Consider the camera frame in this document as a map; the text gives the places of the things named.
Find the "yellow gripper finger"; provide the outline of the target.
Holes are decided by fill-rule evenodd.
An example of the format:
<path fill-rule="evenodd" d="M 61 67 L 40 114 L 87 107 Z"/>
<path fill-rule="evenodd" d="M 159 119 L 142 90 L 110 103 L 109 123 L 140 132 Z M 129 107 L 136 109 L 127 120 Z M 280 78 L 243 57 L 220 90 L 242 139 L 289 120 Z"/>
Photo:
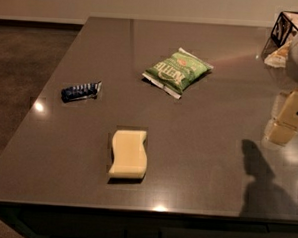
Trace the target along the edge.
<path fill-rule="evenodd" d="M 280 92 L 274 102 L 264 138 L 285 146 L 298 134 L 298 90 Z"/>

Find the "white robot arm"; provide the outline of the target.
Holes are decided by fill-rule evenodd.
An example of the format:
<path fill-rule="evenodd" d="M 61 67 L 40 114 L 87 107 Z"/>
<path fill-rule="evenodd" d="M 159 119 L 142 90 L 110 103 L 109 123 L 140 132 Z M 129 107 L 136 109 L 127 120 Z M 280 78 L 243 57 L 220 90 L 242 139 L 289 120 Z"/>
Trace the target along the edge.
<path fill-rule="evenodd" d="M 285 146 L 298 134 L 298 13 L 281 12 L 269 40 L 276 48 L 263 58 L 264 64 L 284 73 L 281 84 L 295 87 L 282 90 L 275 97 L 264 139 Z"/>

